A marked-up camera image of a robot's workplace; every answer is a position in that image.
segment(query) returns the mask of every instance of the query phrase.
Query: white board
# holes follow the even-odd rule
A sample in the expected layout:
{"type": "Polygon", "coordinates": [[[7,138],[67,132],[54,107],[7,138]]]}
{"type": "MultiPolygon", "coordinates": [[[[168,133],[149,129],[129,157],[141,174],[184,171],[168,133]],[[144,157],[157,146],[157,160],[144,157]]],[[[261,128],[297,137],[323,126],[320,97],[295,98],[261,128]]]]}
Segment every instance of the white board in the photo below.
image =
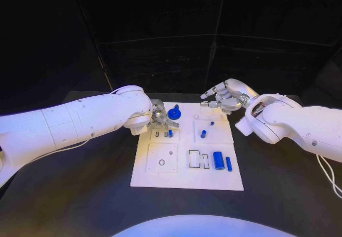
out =
{"type": "Polygon", "coordinates": [[[164,137],[164,132],[168,131],[155,125],[151,125],[148,131],[139,135],[129,185],[242,191],[226,115],[220,109],[203,108],[198,103],[165,102],[165,111],[174,104],[178,105],[181,112],[180,118],[174,120],[178,128],[168,127],[171,138],[164,137]],[[204,138],[200,138],[201,130],[206,130],[204,138]],[[193,168],[197,167],[197,155],[193,156],[196,152],[191,152],[194,165],[190,167],[188,151],[198,151],[198,168],[193,168]],[[214,170],[216,151],[223,155],[223,170],[214,170]],[[227,172],[224,157],[229,157],[232,172],[227,172]]]}

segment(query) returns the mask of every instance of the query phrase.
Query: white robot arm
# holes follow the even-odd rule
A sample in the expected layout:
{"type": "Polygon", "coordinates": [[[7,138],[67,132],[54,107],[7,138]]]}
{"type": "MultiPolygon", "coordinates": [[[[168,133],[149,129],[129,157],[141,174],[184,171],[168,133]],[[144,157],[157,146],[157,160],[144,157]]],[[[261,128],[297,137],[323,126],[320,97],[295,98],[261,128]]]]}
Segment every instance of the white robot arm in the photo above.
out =
{"type": "Polygon", "coordinates": [[[200,106],[220,107],[226,114],[243,107],[245,116],[235,127],[245,136],[253,132],[269,144],[288,137],[305,151],[342,162],[342,110],[301,107],[278,94],[258,95],[235,79],[219,83],[200,98],[213,94],[216,101],[200,106]]]}
{"type": "Polygon", "coordinates": [[[121,126],[131,134],[151,123],[171,125],[159,100],[149,100],[142,88],[129,85],[54,107],[0,117],[0,187],[31,161],[121,126]]]}

